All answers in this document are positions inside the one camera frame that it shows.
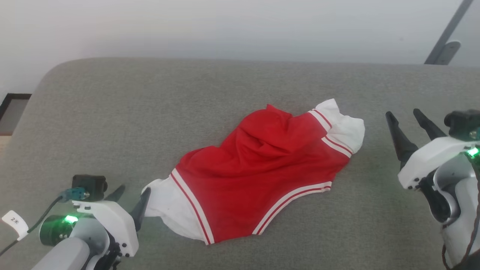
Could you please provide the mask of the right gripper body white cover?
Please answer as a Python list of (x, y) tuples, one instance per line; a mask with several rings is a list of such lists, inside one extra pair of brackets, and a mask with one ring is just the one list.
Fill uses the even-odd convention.
[(455, 188), (470, 178), (469, 149), (469, 142), (436, 138), (413, 152), (398, 173), (403, 188), (422, 192), (438, 222), (454, 222), (461, 214)]

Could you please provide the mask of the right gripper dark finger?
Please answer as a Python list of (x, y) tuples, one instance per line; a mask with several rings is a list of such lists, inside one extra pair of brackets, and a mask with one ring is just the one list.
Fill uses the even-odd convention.
[(394, 144), (397, 159), (400, 162), (400, 169), (403, 169), (412, 154), (418, 150), (418, 146), (406, 137), (399, 127), (398, 120), (395, 118), (393, 113), (388, 111), (385, 114), (385, 117), (391, 134), (391, 139)]
[(447, 135), (432, 120), (427, 118), (420, 109), (414, 109), (413, 115), (420, 127), (426, 131), (430, 140), (435, 140), (439, 137), (447, 137)]

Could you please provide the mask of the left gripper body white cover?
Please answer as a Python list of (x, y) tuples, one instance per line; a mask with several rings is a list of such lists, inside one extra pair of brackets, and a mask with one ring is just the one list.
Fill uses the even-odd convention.
[(134, 219), (113, 201), (73, 201), (80, 217), (72, 230), (72, 238), (88, 249), (82, 270), (110, 270), (123, 257), (132, 258), (139, 250)]

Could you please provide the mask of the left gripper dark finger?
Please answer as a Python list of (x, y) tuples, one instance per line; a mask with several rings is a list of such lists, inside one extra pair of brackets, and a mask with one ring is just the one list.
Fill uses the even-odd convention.
[(126, 186), (120, 185), (115, 191), (105, 197), (106, 201), (118, 202), (125, 192)]
[(139, 232), (142, 227), (143, 219), (145, 217), (146, 207), (148, 206), (149, 199), (151, 195), (151, 188), (147, 187), (142, 192), (141, 196), (139, 197), (139, 201), (130, 212), (130, 216), (133, 219), (135, 230)]

